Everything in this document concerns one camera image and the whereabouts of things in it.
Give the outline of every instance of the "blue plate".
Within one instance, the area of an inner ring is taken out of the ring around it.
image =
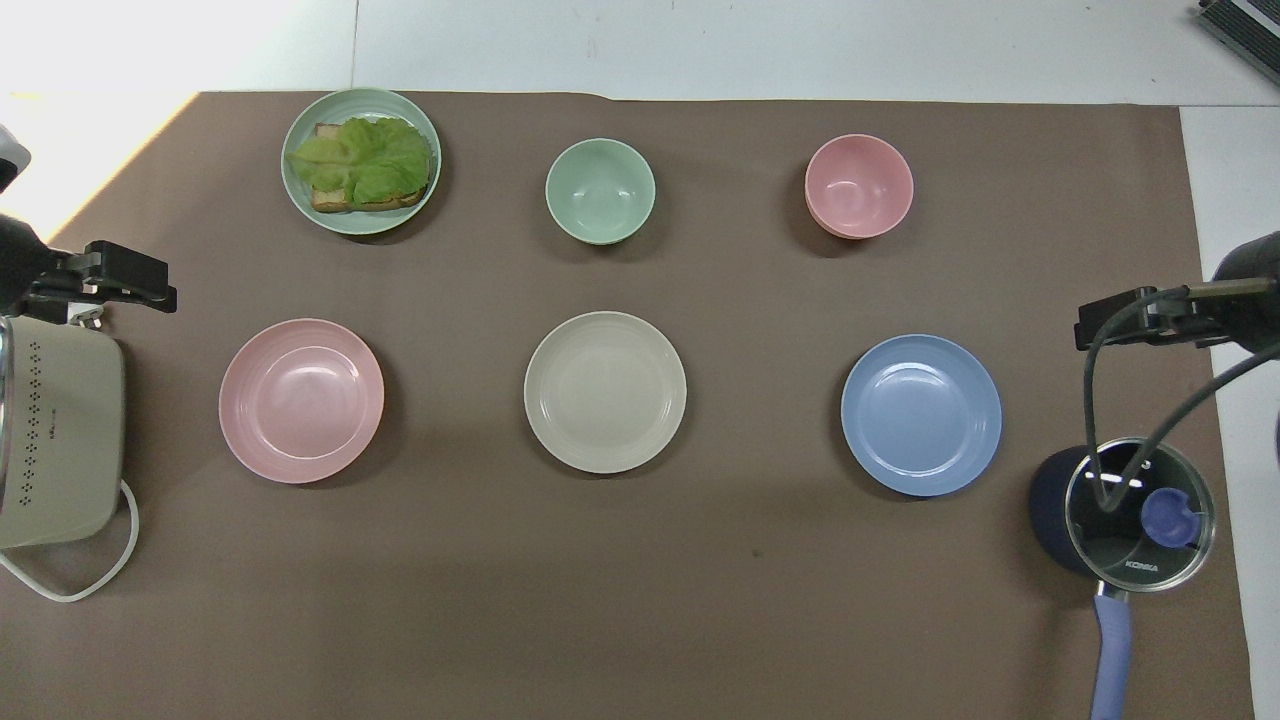
[[[1000,393],[968,350],[929,334],[877,345],[840,398],[845,441],[882,484],[918,497],[955,492],[1000,445]]]

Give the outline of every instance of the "sandwich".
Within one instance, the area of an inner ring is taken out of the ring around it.
[[[411,208],[430,179],[430,147],[401,118],[317,123],[315,136],[285,158],[311,186],[311,206],[320,213]]]

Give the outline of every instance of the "white table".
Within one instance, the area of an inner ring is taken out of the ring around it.
[[[1138,102],[1183,108],[1207,278],[1231,247],[1280,229],[1280,87],[1193,12],[1169,0],[27,4],[5,10],[6,50],[23,63],[0,74],[0,123],[36,164],[0,211],[54,237],[192,92],[209,90]],[[1216,370],[1244,355],[1212,354]],[[1280,511],[1280,368],[1217,404],[1254,706],[1280,719],[1280,524],[1270,521]]]

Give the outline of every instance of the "pink plate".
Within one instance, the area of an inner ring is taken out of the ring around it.
[[[310,483],[349,465],[381,415],[383,373],[372,351],[347,328],[310,318],[246,342],[218,395],[232,452],[280,483]]]
[[[906,159],[869,135],[842,135],[814,152],[804,174],[809,214],[846,238],[883,234],[911,208],[915,182]]]

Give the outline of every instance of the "cable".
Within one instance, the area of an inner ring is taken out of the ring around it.
[[[125,502],[129,503],[129,542],[125,543],[124,552],[120,555],[120,559],[115,561],[115,565],[113,565],[111,569],[108,570],[105,575],[99,578],[97,582],[93,583],[92,585],[82,589],[76,594],[58,594],[51,589],[46,588],[45,585],[37,583],[35,578],[20,570],[3,552],[0,552],[0,565],[4,565],[10,573],[14,574],[15,578],[22,580],[23,584],[26,584],[28,588],[38,592],[40,594],[45,596],[46,598],[54,602],[77,602],[93,594],[95,592],[97,592],[99,588],[101,588],[111,578],[114,578],[116,573],[120,571],[120,568],[124,568],[124,564],[129,561],[129,556],[133,555],[133,546],[138,543],[138,502],[133,500],[133,492],[129,489],[128,483],[125,483],[124,480],[120,480],[120,492],[124,493],[124,500]]]
[[[1183,419],[1187,418],[1187,415],[1189,415],[1192,410],[1196,410],[1196,407],[1199,406],[1201,402],[1204,402],[1206,400],[1212,397],[1215,392],[1222,389],[1226,386],[1226,383],[1239,378],[1244,373],[1248,373],[1249,370],[1257,368],[1258,365],[1268,360],[1275,360],[1276,357],[1280,357],[1280,342],[1267,346],[1261,352],[1251,355],[1249,357],[1236,363],[1235,365],[1231,365],[1231,368],[1229,368],[1221,375],[1217,375],[1216,378],[1202,386],[1199,389],[1192,393],[1190,397],[1184,400],[1181,405],[1174,409],[1174,411],[1170,413],[1169,416],[1160,423],[1160,427],[1152,430],[1152,433],[1147,436],[1147,439],[1144,439],[1142,445],[1138,446],[1138,452],[1135,452],[1133,457],[1129,459],[1129,464],[1125,465],[1124,471],[1120,473],[1120,483],[1117,486],[1119,492],[1116,493],[1115,497],[1116,505],[1119,505],[1120,498],[1124,496],[1124,489],[1120,488],[1129,487],[1129,480],[1132,480],[1133,477],[1138,474],[1138,469],[1142,466],[1143,462],[1146,462],[1151,457],[1151,455],[1156,451],[1156,446],[1158,446],[1160,441],[1165,439],[1165,437],[1169,436],[1170,430],[1174,429],[1174,425],[1183,421]],[[1112,509],[1103,507],[1103,510],[1110,512],[1111,510],[1114,510],[1114,507]]]
[[[1098,507],[1103,510],[1111,505],[1111,498],[1108,497],[1107,488],[1102,482],[1102,459],[1098,456],[1098,428],[1093,416],[1093,372],[1098,363],[1098,352],[1106,343],[1111,333],[1120,327],[1121,323],[1128,320],[1132,315],[1138,314],[1143,307],[1147,307],[1161,300],[1179,300],[1185,297],[1190,291],[1187,286],[1171,287],[1169,290],[1161,290],[1153,292],[1146,297],[1139,297],[1129,305],[1125,305],[1117,310],[1114,315],[1107,318],[1107,322],[1098,328],[1097,334],[1093,336],[1093,342],[1089,345],[1089,352],[1084,356],[1084,442],[1089,450],[1089,465],[1094,469],[1093,477],[1093,497],[1098,502]]]

